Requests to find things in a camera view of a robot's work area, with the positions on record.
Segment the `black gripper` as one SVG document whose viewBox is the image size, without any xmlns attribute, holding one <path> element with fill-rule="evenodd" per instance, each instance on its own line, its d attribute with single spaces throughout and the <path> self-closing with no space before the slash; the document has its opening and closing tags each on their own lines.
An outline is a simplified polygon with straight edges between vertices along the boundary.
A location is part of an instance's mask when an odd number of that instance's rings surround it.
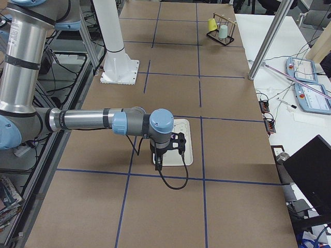
<svg viewBox="0 0 331 248">
<path fill-rule="evenodd" d="M 162 170 L 163 163 L 163 154 L 166 153 L 168 149 L 168 144 L 166 143 L 155 143 L 154 141 L 150 141 L 150 150 L 152 152 L 152 156 L 155 160 L 155 170 Z"/>
</svg>

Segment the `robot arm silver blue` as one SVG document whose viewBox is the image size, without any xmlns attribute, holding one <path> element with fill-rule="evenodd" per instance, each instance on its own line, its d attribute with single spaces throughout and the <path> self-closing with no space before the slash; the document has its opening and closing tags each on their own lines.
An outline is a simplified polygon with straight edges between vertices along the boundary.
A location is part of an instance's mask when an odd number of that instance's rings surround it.
<svg viewBox="0 0 331 248">
<path fill-rule="evenodd" d="M 141 107 L 60 110 L 33 106 L 47 32 L 79 30 L 79 1 L 9 1 L 7 8 L 12 21 L 1 78 L 1 149 L 50 132 L 111 129 L 115 134 L 148 139 L 155 168 L 161 170 L 163 155 L 174 142 L 170 111 L 160 108 L 147 114 Z"/>
</svg>

